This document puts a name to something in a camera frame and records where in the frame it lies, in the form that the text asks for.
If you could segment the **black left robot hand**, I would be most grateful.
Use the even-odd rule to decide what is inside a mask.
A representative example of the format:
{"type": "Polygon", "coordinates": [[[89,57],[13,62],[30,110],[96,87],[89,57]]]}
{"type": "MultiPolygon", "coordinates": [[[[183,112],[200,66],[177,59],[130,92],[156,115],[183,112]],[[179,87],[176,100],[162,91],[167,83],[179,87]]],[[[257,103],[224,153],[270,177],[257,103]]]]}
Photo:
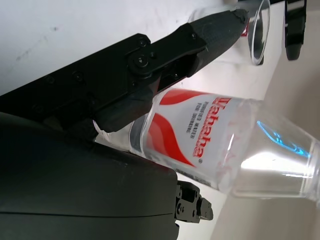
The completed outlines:
{"type": "Polygon", "coordinates": [[[289,61],[299,58],[304,44],[307,0],[285,0],[285,50],[289,61]]]}

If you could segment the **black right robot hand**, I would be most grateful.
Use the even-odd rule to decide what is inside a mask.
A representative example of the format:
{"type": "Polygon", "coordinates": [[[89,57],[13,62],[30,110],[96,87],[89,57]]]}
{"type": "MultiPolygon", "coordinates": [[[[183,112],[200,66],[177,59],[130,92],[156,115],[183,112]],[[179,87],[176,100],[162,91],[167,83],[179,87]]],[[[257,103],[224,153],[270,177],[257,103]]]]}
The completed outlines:
{"type": "Polygon", "coordinates": [[[173,169],[95,142],[226,52],[249,21],[214,13],[150,42],[135,34],[0,97],[3,240],[175,240],[213,219],[173,169]]]}

